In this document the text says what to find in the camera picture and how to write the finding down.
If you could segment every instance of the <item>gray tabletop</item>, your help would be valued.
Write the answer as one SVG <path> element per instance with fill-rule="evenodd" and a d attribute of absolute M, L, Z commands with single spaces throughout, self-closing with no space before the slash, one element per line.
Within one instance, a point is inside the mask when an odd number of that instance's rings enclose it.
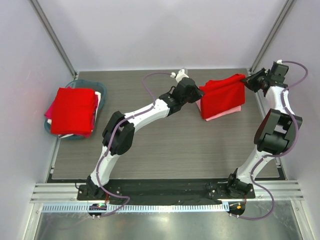
<path fill-rule="evenodd" d="M 85 179 L 94 170 L 102 150 L 102 132 L 115 111 L 128 113 L 152 102 L 141 79 L 154 71 L 81 72 L 79 79 L 103 83 L 105 105 L 91 137 L 62 139 L 54 164 L 53 179 Z M 188 75 L 198 86 L 245 69 L 197 69 Z M 174 79 L 152 76 L 147 84 L 156 96 L 167 92 Z M 134 135 L 131 149 L 115 165 L 112 179 L 226 178 L 241 166 L 254 148 L 254 135 L 262 121 L 255 94 L 246 89 L 241 112 L 204 121 L 195 103 L 145 126 Z M 278 177 L 271 161 L 258 175 Z"/>

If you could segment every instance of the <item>gray floor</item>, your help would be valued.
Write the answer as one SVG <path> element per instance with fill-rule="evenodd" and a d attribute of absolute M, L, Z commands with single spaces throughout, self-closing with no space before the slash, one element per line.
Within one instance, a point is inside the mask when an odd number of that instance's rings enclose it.
<path fill-rule="evenodd" d="M 243 215 L 260 217 L 270 208 L 270 202 L 250 201 Z M 276 201 L 273 213 L 258 221 L 236 219 L 226 212 L 163 212 L 120 213 L 76 225 L 83 218 L 88 218 L 88 214 L 42 213 L 34 239 L 303 240 L 290 201 Z"/>
<path fill-rule="evenodd" d="M 93 171 L 102 150 L 102 132 L 115 111 L 132 112 L 152 102 L 141 84 L 149 70 L 81 72 L 79 79 L 98 81 L 107 87 L 107 99 L 91 137 L 61 140 L 53 179 L 85 179 Z M 210 79 L 224 79 L 245 69 L 189 70 L 199 86 Z M 175 80 L 152 76 L 152 92 L 167 92 Z M 206 122 L 196 104 L 155 121 L 139 130 L 131 149 L 115 165 L 112 179 L 225 178 L 241 166 L 254 148 L 253 139 L 262 118 L 253 92 L 246 89 L 242 111 Z M 271 161 L 259 177 L 278 177 Z"/>

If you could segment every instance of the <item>purple cable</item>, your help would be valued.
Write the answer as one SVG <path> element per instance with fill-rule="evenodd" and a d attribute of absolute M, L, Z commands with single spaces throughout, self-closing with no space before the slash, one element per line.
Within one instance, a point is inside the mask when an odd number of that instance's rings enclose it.
<path fill-rule="evenodd" d="M 108 152 L 110 151 L 112 142 L 113 142 L 113 140 L 114 140 L 114 138 L 115 138 L 115 134 L 116 134 L 116 132 L 117 132 L 117 129 L 120 127 L 120 125 L 121 125 L 122 123 L 124 123 L 125 121 L 127 121 L 127 120 L 133 119 L 134 117 L 137 117 L 137 116 L 140 116 L 140 115 L 145 114 L 145 113 L 147 113 L 147 112 L 150 112 L 150 111 L 155 107 L 157 98 L 154 96 L 154 94 L 151 92 L 151 90 L 147 87 L 146 82 L 145 82 L 148 77 L 153 76 L 153 75 L 171 75 L 171 74 L 170 74 L 170 73 L 167 73 L 167 72 L 154 72 L 154 73 L 150 73 L 150 74 L 146 75 L 146 76 L 142 79 L 142 84 L 143 84 L 144 88 L 147 90 L 147 92 L 148 92 L 148 93 L 150 94 L 150 96 L 152 97 L 153 106 L 151 106 L 151 107 L 150 107 L 149 109 L 147 109 L 147 110 L 144 110 L 144 111 L 142 111 L 142 112 L 139 112 L 139 113 L 137 113 L 137 114 L 135 114 L 135 115 L 129 116 L 129 117 L 121 120 L 121 121 L 114 127 L 114 130 L 113 130 L 113 132 L 112 132 L 112 134 L 111 134 L 111 138 L 110 138 L 109 144 L 108 144 L 108 146 L 107 146 L 107 149 L 106 149 L 105 153 L 104 153 L 104 154 L 101 156 L 101 158 L 99 159 L 98 163 L 96 164 L 96 172 L 95 172 L 95 173 L 96 173 L 96 179 L 97 179 L 97 182 L 98 182 L 100 188 L 101 188 L 105 193 L 109 194 L 110 196 L 113 196 L 113 197 L 119 198 L 119 199 L 126 199 L 126 201 L 125 201 L 121 206 L 119 206 L 117 209 L 115 209 L 115 210 L 113 210 L 113 211 L 111 211 L 111 212 L 102 214 L 102 215 L 100 216 L 101 218 L 110 216 L 110 215 L 112 215 L 112 214 L 115 214 L 118 210 L 120 210 L 121 208 L 123 208 L 123 207 L 124 207 L 126 204 L 128 204 L 128 202 L 130 201 L 130 197 L 129 197 L 129 196 L 116 195 L 116 194 L 108 191 L 107 189 L 105 189 L 104 186 L 102 186 L 101 181 L 100 181 L 100 178 L 99 178 L 99 167 L 100 167 L 100 165 L 101 165 L 101 162 L 102 162 L 103 158 L 108 155 Z M 61 227 L 61 228 L 57 228 L 57 230 L 63 231 L 63 230 L 73 229 L 73 228 L 75 228 L 76 226 L 78 226 L 80 223 L 82 223 L 82 222 L 84 222 L 84 221 L 86 221 L 86 220 L 88 220 L 88 219 L 90 219 L 90 217 L 88 217 L 88 218 L 83 218 L 82 220 L 80 220 L 79 222 L 75 223 L 74 225 L 72 225 L 72 226 L 70 226 L 70 227 Z M 43 231 L 43 233 L 42 233 L 42 235 L 41 235 L 41 237 L 40 237 L 41 240 L 43 239 L 43 237 L 44 237 L 45 234 L 47 233 L 49 226 L 51 226 L 51 223 L 52 223 L 52 220 L 49 221 L 48 224 L 47 224 L 47 226 L 45 227 L 45 229 L 44 229 L 44 231 Z"/>
<path fill-rule="evenodd" d="M 284 95 L 284 92 L 289 90 L 290 88 L 293 88 L 294 86 L 300 84 L 303 80 L 305 80 L 308 76 L 308 69 L 306 68 L 306 66 L 304 66 L 303 64 L 299 63 L 299 62 L 296 62 L 296 61 L 282 61 L 282 63 L 289 63 L 289 64 L 295 64 L 295 65 L 299 65 L 300 67 L 302 67 L 304 70 L 305 70 L 305 74 L 303 76 L 303 78 L 301 78 L 299 81 L 293 83 L 292 85 L 290 86 L 287 86 L 282 92 L 281 92 L 281 102 L 282 102 L 282 105 L 285 106 L 284 107 L 284 110 L 286 111 L 286 113 L 290 116 L 290 118 L 292 119 L 292 122 L 294 124 L 294 128 L 295 128 L 295 137 L 294 137 L 294 141 L 291 145 L 291 147 L 281 153 L 281 154 L 278 154 L 278 155 L 271 155 L 271 154 L 266 154 L 264 155 L 255 165 L 254 167 L 252 168 L 251 172 L 250 172 L 250 177 L 251 177 L 251 181 L 254 185 L 262 188 L 263 190 L 265 190 L 271 197 L 271 202 L 272 202 L 272 207 L 270 209 L 270 211 L 263 215 L 263 216 L 260 216 L 260 217 L 247 217 L 247 216 L 237 216 L 235 214 L 231 214 L 233 217 L 237 217 L 237 218 L 240 218 L 240 219 L 245 219 L 245 220 L 251 220 L 251 221 L 255 221 L 255 220 L 261 220 L 261 219 L 265 219 L 266 217 L 268 217 L 270 214 L 272 214 L 272 212 L 274 211 L 275 209 L 275 198 L 274 196 L 272 195 L 272 193 L 267 189 L 265 188 L 264 186 L 261 186 L 260 184 L 258 184 L 257 182 L 255 182 L 254 178 L 253 178 L 253 175 L 254 175 L 254 172 L 256 170 L 256 168 L 259 166 L 259 164 L 261 164 L 264 160 L 264 158 L 267 158 L 267 157 L 273 157 L 273 158 L 280 158 L 280 157 L 283 157 L 285 155 L 287 155 L 288 153 L 290 153 L 292 151 L 292 149 L 295 147 L 297 141 L 298 141 L 298 137 L 299 137 L 299 127 L 298 127 L 298 123 L 297 123 L 297 120 L 295 118 L 295 116 L 291 113 L 291 111 L 286 107 L 286 103 L 285 103 L 285 95 Z"/>

